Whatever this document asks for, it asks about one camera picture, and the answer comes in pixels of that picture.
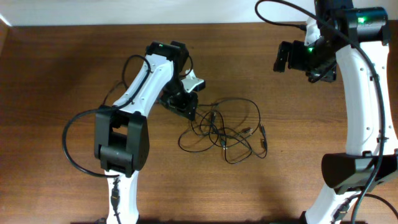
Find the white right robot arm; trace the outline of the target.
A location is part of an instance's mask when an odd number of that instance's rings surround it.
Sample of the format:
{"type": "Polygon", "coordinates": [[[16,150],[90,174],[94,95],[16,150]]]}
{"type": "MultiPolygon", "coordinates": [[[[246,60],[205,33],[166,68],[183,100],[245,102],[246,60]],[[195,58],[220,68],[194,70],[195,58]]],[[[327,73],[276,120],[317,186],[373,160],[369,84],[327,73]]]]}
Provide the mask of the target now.
{"type": "Polygon", "coordinates": [[[390,32],[382,7],[316,1],[304,41],[283,42],[274,70],[331,82],[341,72],[348,118],[346,150],[322,158],[323,188],[301,223],[339,223],[377,185],[397,177],[397,136],[387,86],[390,32]]]}

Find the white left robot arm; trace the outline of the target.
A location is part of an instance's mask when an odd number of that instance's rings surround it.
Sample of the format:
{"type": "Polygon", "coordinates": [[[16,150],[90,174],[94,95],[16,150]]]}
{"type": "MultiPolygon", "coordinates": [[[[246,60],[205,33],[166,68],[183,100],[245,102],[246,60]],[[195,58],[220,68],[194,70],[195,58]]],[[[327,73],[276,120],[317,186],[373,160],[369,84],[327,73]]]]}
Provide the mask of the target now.
{"type": "Polygon", "coordinates": [[[102,223],[137,223],[137,177],[149,154],[147,117],[157,100],[171,112],[193,121],[197,92],[205,81],[193,72],[180,77],[190,58],[186,45],[153,42],[126,92],[95,115],[94,155],[108,178],[109,213],[102,223]]]}

